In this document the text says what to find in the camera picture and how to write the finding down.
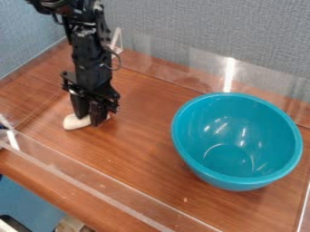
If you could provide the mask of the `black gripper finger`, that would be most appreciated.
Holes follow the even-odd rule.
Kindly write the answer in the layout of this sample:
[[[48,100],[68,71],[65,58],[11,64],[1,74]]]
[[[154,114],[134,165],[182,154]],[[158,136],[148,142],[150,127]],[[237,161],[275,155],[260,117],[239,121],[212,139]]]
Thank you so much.
[[[94,127],[108,118],[106,107],[96,101],[89,103],[89,118]]]
[[[77,119],[81,119],[84,116],[88,115],[89,103],[84,97],[80,97],[78,95],[72,94],[70,104],[72,104],[73,113]]]

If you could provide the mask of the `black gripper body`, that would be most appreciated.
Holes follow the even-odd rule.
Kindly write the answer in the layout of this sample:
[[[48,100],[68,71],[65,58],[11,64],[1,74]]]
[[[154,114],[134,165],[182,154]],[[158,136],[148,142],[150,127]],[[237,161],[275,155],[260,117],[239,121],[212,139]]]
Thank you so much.
[[[110,112],[118,110],[120,94],[110,85],[110,56],[117,54],[93,34],[70,36],[72,62],[74,72],[62,72],[62,89],[90,102],[98,102]]]

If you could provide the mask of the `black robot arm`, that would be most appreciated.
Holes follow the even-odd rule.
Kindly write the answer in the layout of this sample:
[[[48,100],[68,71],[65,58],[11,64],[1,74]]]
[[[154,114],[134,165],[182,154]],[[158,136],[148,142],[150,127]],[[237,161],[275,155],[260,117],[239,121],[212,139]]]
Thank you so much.
[[[74,72],[61,72],[61,88],[69,93],[73,114],[62,121],[65,130],[97,126],[118,111],[120,94],[110,85],[109,28],[100,0],[25,0],[64,27],[72,48]]]

